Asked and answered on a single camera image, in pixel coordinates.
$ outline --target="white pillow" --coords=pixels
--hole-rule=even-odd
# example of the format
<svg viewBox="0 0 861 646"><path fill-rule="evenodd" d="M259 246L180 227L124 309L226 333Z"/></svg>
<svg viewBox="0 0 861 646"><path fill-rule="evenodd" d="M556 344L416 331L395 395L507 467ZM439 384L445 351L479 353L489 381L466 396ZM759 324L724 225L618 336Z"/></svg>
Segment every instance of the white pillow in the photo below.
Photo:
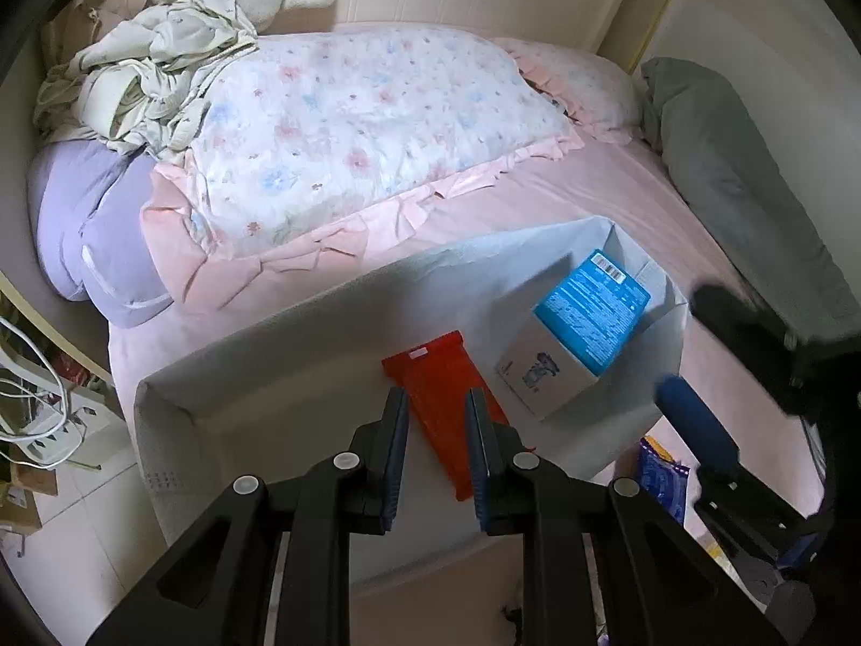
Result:
<svg viewBox="0 0 861 646"><path fill-rule="evenodd" d="M640 137L634 81L614 62L586 51L495 38L518 62L524 79L549 94L584 131L606 143Z"/></svg>

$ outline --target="rumpled white blanket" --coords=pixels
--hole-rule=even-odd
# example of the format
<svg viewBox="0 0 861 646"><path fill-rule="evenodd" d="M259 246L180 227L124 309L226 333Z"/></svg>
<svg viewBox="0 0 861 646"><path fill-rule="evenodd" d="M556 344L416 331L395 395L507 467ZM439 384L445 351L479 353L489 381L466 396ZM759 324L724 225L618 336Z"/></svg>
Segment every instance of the rumpled white blanket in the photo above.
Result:
<svg viewBox="0 0 861 646"><path fill-rule="evenodd" d="M54 66L33 122L49 142L94 138L124 154L146 145L177 163L218 73L256 49L257 31L236 0L162 0Z"/></svg>

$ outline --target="blue handle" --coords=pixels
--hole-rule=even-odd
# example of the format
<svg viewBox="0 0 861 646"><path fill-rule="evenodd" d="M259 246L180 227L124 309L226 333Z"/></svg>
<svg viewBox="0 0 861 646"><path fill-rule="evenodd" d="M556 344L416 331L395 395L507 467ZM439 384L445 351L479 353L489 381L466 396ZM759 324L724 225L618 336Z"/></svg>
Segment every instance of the blue handle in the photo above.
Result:
<svg viewBox="0 0 861 646"><path fill-rule="evenodd" d="M739 469L739 448L723 425L681 376L658 384L654 402L702 466L727 476Z"/></svg>

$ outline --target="lavender pillow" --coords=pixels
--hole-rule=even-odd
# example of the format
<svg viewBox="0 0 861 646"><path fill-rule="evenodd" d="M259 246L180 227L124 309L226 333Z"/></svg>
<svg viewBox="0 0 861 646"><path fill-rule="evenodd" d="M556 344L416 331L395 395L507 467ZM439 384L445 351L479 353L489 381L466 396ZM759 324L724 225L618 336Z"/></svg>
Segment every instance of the lavender pillow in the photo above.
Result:
<svg viewBox="0 0 861 646"><path fill-rule="evenodd" d="M30 164L27 204L42 272L64 299L87 300L76 236L131 158L98 141L61 141Z"/></svg>
<svg viewBox="0 0 861 646"><path fill-rule="evenodd" d="M122 328L171 304L139 225L154 164L98 141L62 141L30 165L30 224L48 282L65 299L91 299Z"/></svg>
<svg viewBox="0 0 861 646"><path fill-rule="evenodd" d="M135 157L80 231L83 284L96 308L120 328L145 323L173 302L140 231L154 166L148 155Z"/></svg>

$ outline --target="red packet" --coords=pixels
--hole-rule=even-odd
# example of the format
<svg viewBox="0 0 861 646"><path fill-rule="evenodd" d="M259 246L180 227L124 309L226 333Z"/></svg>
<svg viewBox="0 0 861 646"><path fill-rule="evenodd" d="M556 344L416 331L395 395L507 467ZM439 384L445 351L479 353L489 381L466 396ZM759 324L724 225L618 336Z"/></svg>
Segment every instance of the red packet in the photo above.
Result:
<svg viewBox="0 0 861 646"><path fill-rule="evenodd" d="M51 366L62 378L76 385L87 385L93 376L61 349L58 349L51 357Z"/></svg>
<svg viewBox="0 0 861 646"><path fill-rule="evenodd" d="M471 497L464 428L464 404L469 389L484 389L493 422L508 425L508 418L463 349L463 336L458 331L449 332L384 359L382 368L410 395L412 412L436 458L455 484L455 497L458 500Z"/></svg>

